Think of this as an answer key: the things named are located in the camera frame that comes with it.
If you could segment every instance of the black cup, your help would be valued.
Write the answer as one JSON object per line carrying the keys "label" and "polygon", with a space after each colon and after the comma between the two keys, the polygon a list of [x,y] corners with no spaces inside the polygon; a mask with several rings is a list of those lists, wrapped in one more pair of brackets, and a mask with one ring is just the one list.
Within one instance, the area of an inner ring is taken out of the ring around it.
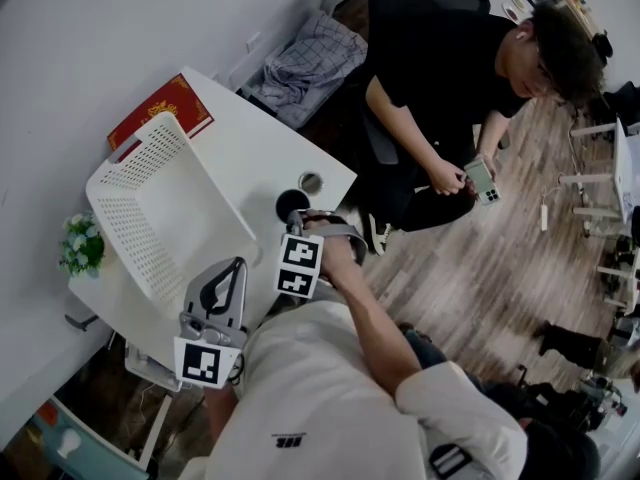
{"label": "black cup", "polygon": [[276,201],[276,213],[278,218],[287,224],[289,214],[293,210],[308,210],[311,203],[307,195],[296,189],[285,190]]}

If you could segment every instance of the potted plant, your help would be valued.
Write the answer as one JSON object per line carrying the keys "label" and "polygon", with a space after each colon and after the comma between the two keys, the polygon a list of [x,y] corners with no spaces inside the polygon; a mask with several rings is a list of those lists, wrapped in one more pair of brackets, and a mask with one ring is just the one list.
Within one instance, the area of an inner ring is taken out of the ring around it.
{"label": "potted plant", "polygon": [[72,277],[86,272],[97,278],[105,253],[105,242],[100,235],[93,213],[78,213],[64,221],[66,240],[60,242],[61,256],[58,266]]}

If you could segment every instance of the white t-shirt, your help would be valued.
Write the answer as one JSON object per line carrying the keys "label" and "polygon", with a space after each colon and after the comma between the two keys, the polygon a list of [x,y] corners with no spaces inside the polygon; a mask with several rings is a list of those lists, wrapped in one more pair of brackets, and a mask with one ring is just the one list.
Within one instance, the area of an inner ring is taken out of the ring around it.
{"label": "white t-shirt", "polygon": [[280,315],[244,353],[240,402],[211,456],[191,461],[182,480],[431,479],[424,427],[498,480],[522,471],[524,432],[457,365],[413,375],[394,402],[370,377],[342,304],[314,302]]}

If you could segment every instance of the gold pattern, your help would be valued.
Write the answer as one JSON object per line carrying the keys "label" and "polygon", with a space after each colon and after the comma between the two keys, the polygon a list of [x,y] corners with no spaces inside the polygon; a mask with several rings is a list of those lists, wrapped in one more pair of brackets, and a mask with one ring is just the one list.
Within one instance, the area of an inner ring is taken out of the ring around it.
{"label": "gold pattern", "polygon": [[167,100],[156,102],[153,107],[149,107],[147,109],[147,114],[149,114],[149,117],[153,117],[155,115],[158,115],[160,112],[165,111],[171,112],[174,116],[178,115],[178,107],[176,107],[173,103],[169,103],[167,105]]}
{"label": "gold pattern", "polygon": [[178,75],[178,76],[172,78],[170,83],[178,84],[183,89],[188,89],[189,88],[189,84],[187,84],[187,81],[184,79],[184,77],[182,75]]}
{"label": "gold pattern", "polygon": [[196,117],[196,121],[200,122],[207,116],[207,111],[205,110],[200,100],[196,100],[196,108],[198,109],[198,116]]}
{"label": "gold pattern", "polygon": [[111,133],[111,135],[109,135],[107,137],[107,140],[109,141],[109,144],[111,144],[111,149],[113,149],[114,151],[116,150],[116,136],[118,135],[118,132],[114,131],[113,133]]}

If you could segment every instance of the plaid cloth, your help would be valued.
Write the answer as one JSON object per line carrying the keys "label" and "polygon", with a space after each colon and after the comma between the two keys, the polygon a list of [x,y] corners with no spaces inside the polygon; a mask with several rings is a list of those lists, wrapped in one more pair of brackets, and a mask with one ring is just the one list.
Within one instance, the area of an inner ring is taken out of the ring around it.
{"label": "plaid cloth", "polygon": [[298,32],[294,43],[264,67],[260,93],[278,115],[297,120],[322,94],[342,84],[364,62],[367,43],[325,13],[317,13]]}

